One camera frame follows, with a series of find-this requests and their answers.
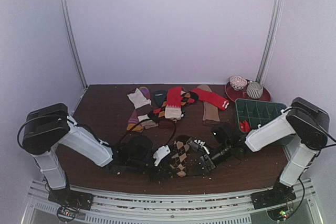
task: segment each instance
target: white wall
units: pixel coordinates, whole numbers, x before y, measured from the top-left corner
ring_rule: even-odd
[[[336,0],[285,0],[265,86],[275,101],[301,96],[325,109],[336,136]],[[308,170],[326,223],[335,223],[336,148],[322,151]]]
[[[73,109],[83,90],[59,0],[0,0],[0,13],[0,222],[12,224],[39,173],[16,144],[18,128],[33,109]]]
[[[90,84],[254,79],[274,0],[67,0]]]

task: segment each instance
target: red and white bowl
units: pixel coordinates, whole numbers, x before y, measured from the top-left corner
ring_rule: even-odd
[[[231,76],[230,85],[236,91],[242,90],[247,85],[247,80],[241,76]]]

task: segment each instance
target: metal pole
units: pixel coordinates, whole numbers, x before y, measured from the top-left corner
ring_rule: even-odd
[[[75,61],[75,66],[76,66],[80,81],[81,81],[84,89],[86,89],[88,87],[88,84],[86,82],[84,72],[83,72],[83,68],[82,68],[82,65],[81,65],[80,60],[79,60],[74,34],[72,32],[72,26],[71,26],[71,22],[70,22],[70,15],[69,15],[69,10],[68,10],[67,0],[60,0],[60,1],[61,1],[61,5],[62,5],[63,16],[64,16],[65,25],[66,25],[66,30],[67,30],[70,49],[71,49],[71,54],[72,54],[72,57],[74,58],[73,60]]]
[[[275,31],[277,29],[277,25],[279,21],[281,5],[282,5],[282,0],[274,0],[271,22],[269,25],[264,53],[262,54],[263,57],[261,59],[260,67],[259,67],[257,78],[256,78],[257,82],[261,82],[262,76],[266,70],[266,65],[270,57],[270,50],[272,48],[273,38],[274,38]]]

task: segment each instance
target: metal frame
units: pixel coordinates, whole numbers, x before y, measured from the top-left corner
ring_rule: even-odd
[[[274,0],[271,22],[269,25],[264,53],[262,54],[263,57],[261,59],[260,67],[259,67],[257,78],[256,78],[257,82],[262,82],[262,78],[265,74],[265,71],[267,71],[267,68],[268,68],[267,65],[270,60],[272,46],[274,44],[273,43],[274,35],[275,35],[276,29],[279,23],[279,19],[280,19],[281,7],[282,7],[282,0]]]
[[[66,25],[66,30],[67,30],[70,49],[71,49],[71,54],[72,54],[73,60],[75,61],[75,66],[76,66],[80,81],[83,85],[83,88],[86,89],[88,87],[88,84],[86,82],[86,79],[85,79],[85,76],[84,76],[84,71],[83,71],[82,65],[80,63],[79,56],[78,56],[78,51],[77,51],[77,47],[76,47],[76,43],[75,43],[75,38],[74,38],[74,34],[72,32],[72,26],[71,26],[71,22],[70,22],[70,15],[69,15],[67,0],[60,0],[60,1],[61,1],[61,5],[62,5],[63,16],[64,16],[65,25]]]
[[[316,192],[310,179],[303,181],[306,204],[315,224],[323,224],[316,201]],[[253,208],[250,194],[258,190],[208,195],[140,195],[116,193],[71,186],[72,189],[94,195],[90,211],[81,210],[76,218],[91,224],[250,224],[251,215],[268,209]],[[297,205],[302,197],[300,183],[294,185]],[[45,182],[33,180],[28,193],[22,224],[32,223],[35,209],[56,213],[58,205],[48,201]]]

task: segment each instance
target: red tray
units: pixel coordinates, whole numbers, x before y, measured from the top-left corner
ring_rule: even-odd
[[[265,87],[262,93],[263,95],[259,99],[252,99],[248,97],[246,93],[246,89],[247,89],[247,86],[244,87],[242,90],[236,91],[231,87],[229,82],[225,85],[225,93],[227,97],[233,102],[236,102],[237,99],[250,99],[250,100],[257,100],[257,101],[264,101],[264,102],[271,101],[271,95],[269,94],[269,92],[267,91]]]

